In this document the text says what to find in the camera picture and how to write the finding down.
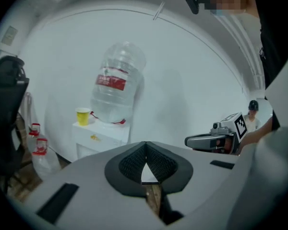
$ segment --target white wall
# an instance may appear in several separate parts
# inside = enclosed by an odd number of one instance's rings
[[[25,0],[18,0],[13,4],[0,23],[0,58],[5,55],[18,55],[36,22],[34,9]],[[10,46],[1,42],[9,26],[18,30]]]
[[[256,118],[258,118],[261,122],[261,126],[264,125],[270,117],[272,117],[272,106],[270,105],[269,101],[265,99],[257,99],[259,110],[256,114]]]
[[[119,41],[135,43],[147,59],[130,142],[184,147],[186,136],[247,109],[248,97],[224,61],[185,30],[131,11],[80,13],[34,30],[20,55],[30,78],[33,121],[61,155],[72,145],[75,108],[90,106],[103,54]]]
[[[255,90],[249,93],[250,101],[256,99],[264,99],[265,98],[265,90]]]
[[[241,86],[247,86],[244,91],[248,92],[248,89],[250,91],[256,89],[250,67],[250,63],[254,62],[254,59],[252,59],[254,55],[251,52],[245,52],[245,50],[250,50],[249,46],[251,45],[248,43],[248,35],[245,33],[243,26],[238,26],[237,20],[234,21],[233,17],[228,14],[213,16],[203,7],[198,15],[194,15],[185,0],[64,0],[57,6],[53,6],[51,13],[43,15],[46,20],[40,26],[71,14],[98,9],[132,9],[154,16],[162,2],[164,7],[159,17],[171,21],[171,23],[175,18],[175,25],[187,30],[191,36],[196,36],[205,42],[210,41],[209,47],[222,58],[241,83]]]

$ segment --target yellow cup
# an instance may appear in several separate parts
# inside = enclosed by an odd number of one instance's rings
[[[89,117],[90,111],[91,110],[88,108],[83,108],[83,107],[76,108],[77,119],[78,119],[79,125],[81,126],[88,125],[88,117]]]

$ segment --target wooden floor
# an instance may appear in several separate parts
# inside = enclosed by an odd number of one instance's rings
[[[23,157],[23,162],[31,160],[31,154],[27,149],[26,145],[26,131],[24,129],[24,121],[20,116],[17,116],[16,125],[20,134],[22,136],[22,145],[25,147],[25,154]],[[60,159],[61,167],[66,167],[69,163]],[[20,202],[24,202],[26,198],[30,195],[30,193],[37,188],[42,180],[38,177],[35,172],[33,165],[29,164],[22,168],[18,173],[15,174],[17,178],[20,179],[20,182],[11,178],[10,187],[8,188],[8,195],[14,199],[19,200]],[[0,180],[0,186],[3,185],[3,180]],[[161,187],[160,185],[145,185],[146,195],[147,195],[147,203],[150,208],[158,215],[160,210],[160,201],[161,201]]]

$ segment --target water bottle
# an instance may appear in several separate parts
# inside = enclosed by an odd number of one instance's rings
[[[27,147],[29,152],[32,153],[36,149],[36,140],[38,138],[45,138],[43,135],[40,134],[40,124],[33,123],[31,125],[31,131],[27,136]]]
[[[106,51],[91,97],[97,118],[118,123],[132,116],[134,95],[145,65],[144,53],[132,43],[117,43]]]
[[[61,170],[59,159],[56,153],[48,147],[48,140],[45,138],[36,140],[36,150],[32,152],[32,164],[42,181]]]

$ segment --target black chair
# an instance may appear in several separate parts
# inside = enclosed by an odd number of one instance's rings
[[[11,177],[31,161],[22,164],[25,149],[21,144],[21,135],[16,129],[16,117],[23,96],[29,84],[22,66],[24,62],[16,57],[0,59],[0,176],[4,176],[4,193],[7,193]],[[16,132],[20,145],[15,148],[12,132]]]

